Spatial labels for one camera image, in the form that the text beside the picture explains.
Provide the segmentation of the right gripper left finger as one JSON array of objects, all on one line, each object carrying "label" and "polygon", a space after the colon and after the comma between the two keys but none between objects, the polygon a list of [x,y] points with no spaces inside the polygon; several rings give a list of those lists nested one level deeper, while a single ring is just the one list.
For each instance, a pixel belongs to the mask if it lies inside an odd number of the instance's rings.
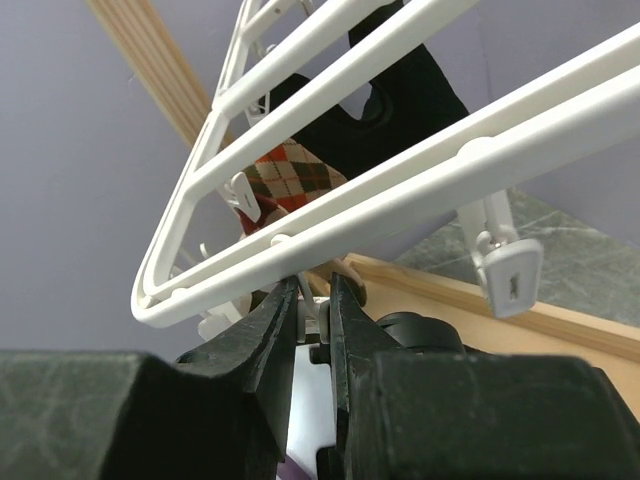
[{"label": "right gripper left finger", "polygon": [[5,350],[5,479],[272,479],[284,460],[298,281],[173,363]]}]

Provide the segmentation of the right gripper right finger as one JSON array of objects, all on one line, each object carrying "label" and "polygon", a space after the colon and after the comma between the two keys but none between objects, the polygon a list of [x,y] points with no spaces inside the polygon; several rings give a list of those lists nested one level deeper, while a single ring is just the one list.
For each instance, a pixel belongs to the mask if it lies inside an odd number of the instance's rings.
[{"label": "right gripper right finger", "polygon": [[635,479],[639,424],[603,370],[467,352],[449,324],[414,352],[331,281],[336,449],[349,479]]}]

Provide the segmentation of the patterned striped underwear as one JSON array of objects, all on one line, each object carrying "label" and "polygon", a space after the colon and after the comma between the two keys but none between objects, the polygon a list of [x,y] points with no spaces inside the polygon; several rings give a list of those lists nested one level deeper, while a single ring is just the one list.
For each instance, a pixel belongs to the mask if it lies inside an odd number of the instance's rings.
[{"label": "patterned striped underwear", "polygon": [[237,213],[244,237],[347,182],[344,175],[292,139],[260,157],[243,173],[260,208],[257,220]]}]

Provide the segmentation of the white plastic clip hanger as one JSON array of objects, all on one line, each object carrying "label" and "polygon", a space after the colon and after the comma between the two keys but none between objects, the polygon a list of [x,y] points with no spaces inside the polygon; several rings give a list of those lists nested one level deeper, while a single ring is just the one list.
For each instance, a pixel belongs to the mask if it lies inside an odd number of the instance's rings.
[{"label": "white plastic clip hanger", "polygon": [[229,122],[377,8],[328,1],[263,60],[250,46],[290,8],[242,3],[218,88],[134,281],[131,311],[166,328],[359,245],[636,137],[639,29],[631,26],[197,266],[171,275],[197,204],[471,8],[412,1],[231,145]]}]

